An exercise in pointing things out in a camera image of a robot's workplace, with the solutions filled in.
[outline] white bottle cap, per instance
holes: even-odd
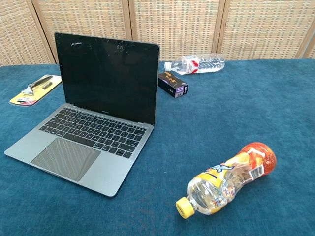
[[[165,69],[165,71],[171,71],[172,70],[172,63],[166,62],[164,64],[164,69]]]

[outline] yellow bottle cap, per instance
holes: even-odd
[[[176,208],[184,219],[187,219],[188,217],[195,214],[195,210],[186,197],[182,197],[176,202]]]

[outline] laptop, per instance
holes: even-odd
[[[159,46],[55,33],[66,103],[4,153],[117,194],[155,125]]]

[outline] clear plastic bottle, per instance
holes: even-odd
[[[193,73],[216,72],[224,68],[225,61],[222,54],[211,53],[201,55],[182,56],[175,61],[164,64],[165,71],[175,71],[181,75]]]
[[[193,178],[187,197],[176,202],[180,215],[187,219],[195,211],[210,215],[231,202],[247,183],[273,171],[277,159],[263,143],[250,143],[225,163],[213,166]]]

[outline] black screen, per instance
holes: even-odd
[[[63,33],[55,40],[67,103],[155,123],[158,45]]]

